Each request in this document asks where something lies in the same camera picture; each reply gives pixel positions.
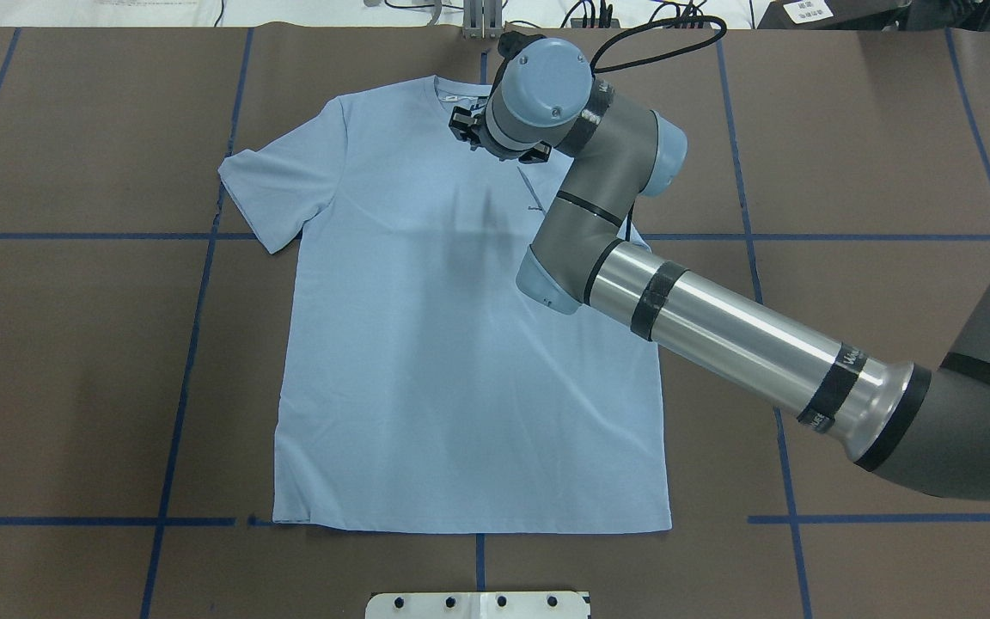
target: t-shirt hem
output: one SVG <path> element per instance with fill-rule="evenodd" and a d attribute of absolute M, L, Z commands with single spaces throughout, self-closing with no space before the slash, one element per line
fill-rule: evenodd
<path fill-rule="evenodd" d="M 582 521 L 582 522 L 537 522 L 537 521 L 502 521 L 487 520 L 480 522 L 421 522 L 421 524 L 406 524 L 406 522 L 362 521 L 354 518 L 323 518 L 297 517 L 287 518 L 275 514 L 272 521 L 275 524 L 312 524 L 327 526 L 330 529 L 342 531 L 368 531 L 382 533 L 418 533 L 437 536 L 456 536 L 456 534 L 475 533 L 553 533 L 571 534 L 571 536 L 622 536 L 629 533 L 657 533 L 671 530 L 671 516 L 644 518 L 644 520 L 621 521 Z"/>

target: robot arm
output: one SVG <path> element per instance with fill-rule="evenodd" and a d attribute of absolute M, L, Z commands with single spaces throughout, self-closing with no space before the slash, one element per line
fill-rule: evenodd
<path fill-rule="evenodd" d="M 990 287 L 930 372 L 885 364 L 622 242 L 638 193 L 662 192 L 681 166 L 682 132 L 596 78 L 565 40 L 508 33 L 499 51 L 486 109 L 456 109 L 456 136 L 500 158 L 535 161 L 549 145 L 574 157 L 522 260 L 523 293 L 566 314 L 600 310 L 792 411 L 888 481 L 990 499 Z"/>

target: light blue t-shirt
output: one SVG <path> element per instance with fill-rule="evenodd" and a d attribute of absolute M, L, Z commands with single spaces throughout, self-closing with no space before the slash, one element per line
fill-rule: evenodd
<path fill-rule="evenodd" d="M 487 93 L 428 77 L 342 95 L 220 166 L 268 251 L 303 231 L 275 522 L 670 529 L 656 346 L 519 292 L 571 161 L 500 162 L 457 142 L 449 110 Z"/>

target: metal plate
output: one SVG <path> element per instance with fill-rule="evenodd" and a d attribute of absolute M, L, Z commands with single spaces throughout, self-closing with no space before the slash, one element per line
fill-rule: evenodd
<path fill-rule="evenodd" d="M 590 594 L 584 591 L 377 594 L 365 606 L 365 619 L 401 619 L 405 616 L 423 618 L 457 616 L 462 619 L 588 619 Z"/>

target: black cable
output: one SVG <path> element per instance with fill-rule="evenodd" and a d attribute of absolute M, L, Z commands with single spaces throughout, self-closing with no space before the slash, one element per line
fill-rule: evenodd
<path fill-rule="evenodd" d="M 633 208 L 636 208 L 636 201 L 629 206 L 629 214 L 625 219 L 625 242 L 631 242 L 633 239 Z"/>
<path fill-rule="evenodd" d="M 594 20 L 594 0 L 578 0 L 578 3 L 571 5 L 570 9 L 567 9 L 567 15 L 565 15 L 565 20 L 560 23 L 560 27 L 564 28 L 567 25 L 567 21 L 571 19 L 572 13 L 575 9 L 583 7 L 583 28 L 586 28 L 586 22 L 588 22 L 588 16 L 586 16 L 586 8 L 590 7 L 590 19 Z"/>
<path fill-rule="evenodd" d="M 705 13 L 702 10 L 700 10 L 700 8 L 704 7 L 705 3 L 708 3 L 708 0 L 702 0 L 702 3 L 701 4 L 694 4 L 693 3 L 693 0 L 691 0 L 690 3 L 688 3 L 687 5 L 685 5 L 685 7 L 682 9 L 682 15 L 679 15 L 679 16 L 680 17 L 700 17 L 700 16 L 703 16 Z M 687 28 L 687 27 L 689 27 L 689 28 L 703 28 L 704 25 L 705 25 L 704 22 L 698 23 L 698 24 L 684 24 L 684 25 L 680 25 L 679 28 Z"/>
<path fill-rule="evenodd" d="M 385 7 L 389 7 L 390 9 L 402 9 L 402 10 L 405 10 L 405 11 L 410 11 L 410 10 L 413 10 L 413 9 L 432 9 L 433 7 L 435 7 L 435 5 L 433 5 L 433 4 L 408 4 L 408 5 L 406 5 L 406 7 L 402 7 L 402 5 L 400 5 L 400 4 L 389 3 L 388 0 L 384 0 L 384 5 L 385 5 Z M 443 8 L 443 9 L 452 9 L 454 11 L 463 11 L 464 10 L 464 7 L 455 7 L 455 5 L 452 5 L 452 4 L 443 4 L 443 5 L 441 5 L 441 8 Z"/>
<path fill-rule="evenodd" d="M 659 7 L 656 7 L 656 10 L 651 12 L 651 16 L 648 17 L 648 23 L 652 23 L 653 21 L 655 21 L 656 15 L 659 15 L 660 11 L 663 11 L 663 9 L 668 7 L 675 7 L 676 17 L 682 16 L 682 8 L 679 7 L 679 3 L 660 3 Z"/>
<path fill-rule="evenodd" d="M 665 54 L 651 56 L 651 58 L 642 58 L 640 60 L 633 60 L 632 62 L 622 63 L 620 65 L 595 68 L 595 66 L 597 66 L 598 64 L 598 59 L 602 58 L 602 55 L 605 54 L 606 50 L 609 50 L 609 47 L 612 47 L 615 43 L 618 42 L 618 40 L 627 39 L 629 38 L 629 36 L 640 34 L 641 32 L 652 30 L 653 28 L 667 27 L 668 25 L 671 25 L 671 27 L 676 27 L 676 25 L 683 25 L 683 24 L 707 24 L 707 23 L 716 25 L 716 27 L 718 27 L 719 30 L 712 33 L 712 36 L 710 36 L 710 38 L 706 40 L 699 40 L 698 43 L 694 43 L 692 46 L 680 47 L 672 52 L 666 52 Z M 724 23 L 724 20 L 720 19 L 720 17 L 715 15 L 699 15 L 696 17 L 670 17 L 670 19 L 648 22 L 644 25 L 638 25 L 635 28 L 629 28 L 629 30 L 619 32 L 616 35 L 614 35 L 613 38 L 610 38 L 609 40 L 606 40 L 605 43 L 602 43 L 602 46 L 598 47 L 598 51 L 594 52 L 594 57 L 590 59 L 590 70 L 594 71 L 595 74 L 609 73 L 612 70 L 622 70 L 622 68 L 643 66 L 649 63 L 659 62 L 659 60 L 674 58 L 675 56 L 680 54 L 688 54 L 688 52 L 698 51 L 702 47 L 711 46 L 712 44 L 718 42 L 720 38 L 723 38 L 726 32 L 728 32 L 728 24 Z"/>

